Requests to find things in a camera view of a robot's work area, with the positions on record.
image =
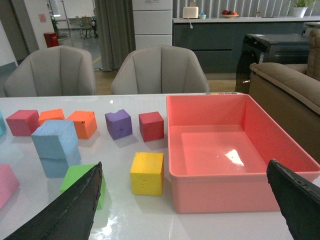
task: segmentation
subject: drawer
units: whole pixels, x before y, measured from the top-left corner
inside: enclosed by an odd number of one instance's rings
[[[172,10],[133,11],[134,34],[172,34]]]
[[[172,34],[135,35],[135,48],[144,49],[156,45],[172,46]]]
[[[234,24],[193,23],[174,25],[174,46],[191,50],[226,50],[233,48]]]
[[[146,0],[133,0],[132,1],[133,11],[143,10],[172,10],[172,0],[158,0],[158,2],[147,2]]]
[[[232,73],[232,51],[194,51],[202,70],[206,73]]]

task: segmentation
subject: pink bin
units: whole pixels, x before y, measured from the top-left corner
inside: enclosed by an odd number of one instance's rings
[[[320,165],[249,95],[166,99],[169,173],[178,213],[278,211],[271,159],[313,182]]]

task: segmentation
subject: gray curtain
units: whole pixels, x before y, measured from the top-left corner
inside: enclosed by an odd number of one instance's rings
[[[132,1],[95,0],[103,71],[118,70],[135,50]]]

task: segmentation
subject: upholstered chair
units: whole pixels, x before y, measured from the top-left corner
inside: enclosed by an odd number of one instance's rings
[[[31,53],[4,84],[7,97],[96,95],[91,53],[55,46]]]
[[[114,95],[206,93],[208,80],[194,52],[157,45],[131,52],[111,85]]]

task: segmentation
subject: dark gray cabinet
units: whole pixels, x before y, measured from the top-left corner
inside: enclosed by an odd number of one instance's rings
[[[196,54],[205,73],[235,73],[246,34],[298,34],[306,29],[297,22],[174,23],[173,45]]]

